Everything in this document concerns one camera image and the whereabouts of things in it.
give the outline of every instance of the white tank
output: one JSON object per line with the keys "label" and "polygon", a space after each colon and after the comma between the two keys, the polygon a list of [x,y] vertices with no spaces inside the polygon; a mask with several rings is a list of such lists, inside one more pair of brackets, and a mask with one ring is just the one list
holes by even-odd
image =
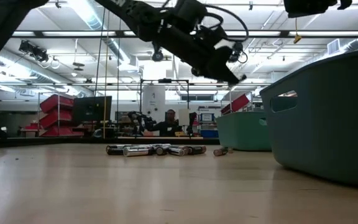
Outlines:
{"label": "white tank", "polygon": [[156,122],[165,121],[165,87],[147,85],[143,87],[142,113],[151,116]]}

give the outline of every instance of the person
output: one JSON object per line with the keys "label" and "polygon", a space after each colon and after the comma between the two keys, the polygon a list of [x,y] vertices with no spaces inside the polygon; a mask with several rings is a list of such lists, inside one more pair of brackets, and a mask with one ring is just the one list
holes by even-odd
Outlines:
{"label": "person", "polygon": [[165,121],[157,123],[153,127],[148,127],[148,131],[160,131],[160,137],[175,137],[175,132],[182,131],[179,121],[175,120],[175,111],[168,110]]}

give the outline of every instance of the blue bin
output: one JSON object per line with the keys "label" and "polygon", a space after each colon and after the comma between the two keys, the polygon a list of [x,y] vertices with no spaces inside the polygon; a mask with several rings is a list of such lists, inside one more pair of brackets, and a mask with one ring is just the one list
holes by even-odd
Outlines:
{"label": "blue bin", "polygon": [[200,134],[204,138],[218,138],[219,137],[218,131],[215,131],[215,130],[201,130]]}

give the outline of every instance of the battery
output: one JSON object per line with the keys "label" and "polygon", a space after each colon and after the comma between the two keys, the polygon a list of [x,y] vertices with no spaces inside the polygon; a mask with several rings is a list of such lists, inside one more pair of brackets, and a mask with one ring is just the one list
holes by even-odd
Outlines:
{"label": "battery", "polygon": [[154,148],[151,145],[128,146],[124,148],[124,156],[151,156]]}
{"label": "battery", "polygon": [[106,146],[106,152],[110,156],[121,156],[124,153],[124,148],[132,145],[115,145],[115,146]]}
{"label": "battery", "polygon": [[170,147],[169,154],[175,155],[175,156],[184,156],[186,154],[186,152],[182,148]]}
{"label": "battery", "polygon": [[189,155],[199,155],[206,152],[206,146],[190,146]]}
{"label": "battery", "polygon": [[187,155],[189,153],[189,147],[188,146],[170,146],[170,151],[172,149],[182,149],[183,152],[185,153],[184,155]]}
{"label": "battery", "polygon": [[151,146],[157,148],[157,147],[160,147],[160,146],[171,146],[171,144],[151,144]]}
{"label": "battery", "polygon": [[164,156],[167,155],[168,151],[169,151],[170,146],[157,146],[155,148],[155,153],[158,156]]}
{"label": "battery", "polygon": [[224,156],[229,151],[229,148],[222,147],[220,149],[214,150],[214,156]]}

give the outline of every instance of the pole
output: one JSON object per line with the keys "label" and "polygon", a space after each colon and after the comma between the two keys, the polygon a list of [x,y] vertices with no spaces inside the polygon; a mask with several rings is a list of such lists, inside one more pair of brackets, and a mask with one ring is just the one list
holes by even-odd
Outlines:
{"label": "pole", "polygon": [[254,111],[254,96],[251,92],[251,111]]}
{"label": "pole", "polygon": [[187,109],[190,110],[190,83],[187,81]]}
{"label": "pole", "polygon": [[232,104],[232,101],[231,101],[231,90],[229,91],[229,100],[230,100],[230,113],[232,113],[232,107],[231,107],[231,104]]}
{"label": "pole", "polygon": [[38,112],[38,122],[37,122],[37,133],[38,133],[38,136],[40,136],[40,104],[41,104],[41,93],[38,93],[38,109],[37,109],[37,112]]}
{"label": "pole", "polygon": [[60,94],[57,93],[57,136],[60,137]]}
{"label": "pole", "polygon": [[143,79],[140,79],[140,105],[139,105],[139,112],[142,113],[142,89],[143,89]]}

